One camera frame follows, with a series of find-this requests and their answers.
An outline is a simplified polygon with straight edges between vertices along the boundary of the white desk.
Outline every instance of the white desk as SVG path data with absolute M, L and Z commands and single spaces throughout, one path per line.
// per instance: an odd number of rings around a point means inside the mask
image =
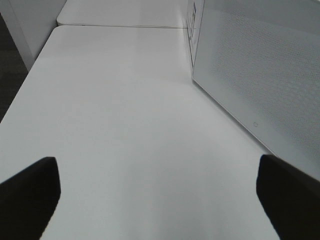
M 0 124 L 0 182 L 57 158 L 43 240 L 278 240 L 265 150 L 193 85 L 185 29 L 56 28 Z
M 188 0 L 67 0 L 59 25 L 185 28 Z

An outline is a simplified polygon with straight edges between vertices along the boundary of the dark carpet floor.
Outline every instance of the dark carpet floor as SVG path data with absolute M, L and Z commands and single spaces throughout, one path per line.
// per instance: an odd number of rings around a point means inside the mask
M 0 122 L 24 82 L 28 71 L 0 16 Z

